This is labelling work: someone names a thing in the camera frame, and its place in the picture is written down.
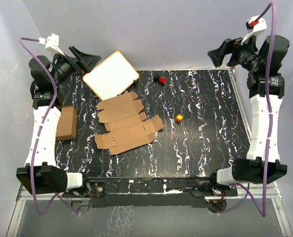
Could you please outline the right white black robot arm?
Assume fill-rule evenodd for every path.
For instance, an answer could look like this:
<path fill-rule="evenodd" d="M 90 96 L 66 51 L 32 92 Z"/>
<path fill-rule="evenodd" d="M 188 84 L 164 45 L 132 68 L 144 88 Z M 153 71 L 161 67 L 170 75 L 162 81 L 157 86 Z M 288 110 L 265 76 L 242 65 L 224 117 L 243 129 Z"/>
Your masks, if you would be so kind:
<path fill-rule="evenodd" d="M 242 38 L 225 39 L 221 46 L 208 52 L 214 66 L 219 67 L 226 55 L 231 58 L 228 66 L 241 65 L 248 70 L 247 87 L 252 108 L 252 129 L 250 147 L 246 158 L 237 158 L 230 168 L 219 169 L 210 176 L 209 192 L 220 196 L 226 186 L 235 183 L 267 184 L 286 175 L 288 167 L 281 164 L 278 153 L 278 117 L 285 94 L 285 80 L 278 72 L 288 52 L 290 42 L 276 35 L 269 71 L 269 92 L 265 92 L 265 68 L 270 46 L 267 37 L 260 49 L 256 37 L 243 43 Z"/>

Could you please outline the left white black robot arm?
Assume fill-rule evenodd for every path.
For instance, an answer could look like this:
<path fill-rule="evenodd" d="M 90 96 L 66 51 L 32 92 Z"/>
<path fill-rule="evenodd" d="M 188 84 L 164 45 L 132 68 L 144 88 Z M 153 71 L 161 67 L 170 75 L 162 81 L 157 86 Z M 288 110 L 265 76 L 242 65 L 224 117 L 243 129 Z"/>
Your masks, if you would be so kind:
<path fill-rule="evenodd" d="M 82 173 L 65 172 L 57 166 L 54 150 L 58 122 L 64 116 L 60 84 L 74 73 L 90 72 L 101 57 L 83 53 L 74 46 L 69 49 L 72 57 L 55 54 L 49 61 L 38 55 L 29 61 L 34 128 L 28 157 L 24 166 L 17 168 L 16 177 L 30 194 L 74 191 L 85 197 L 90 193 L 90 184 L 84 181 Z"/>

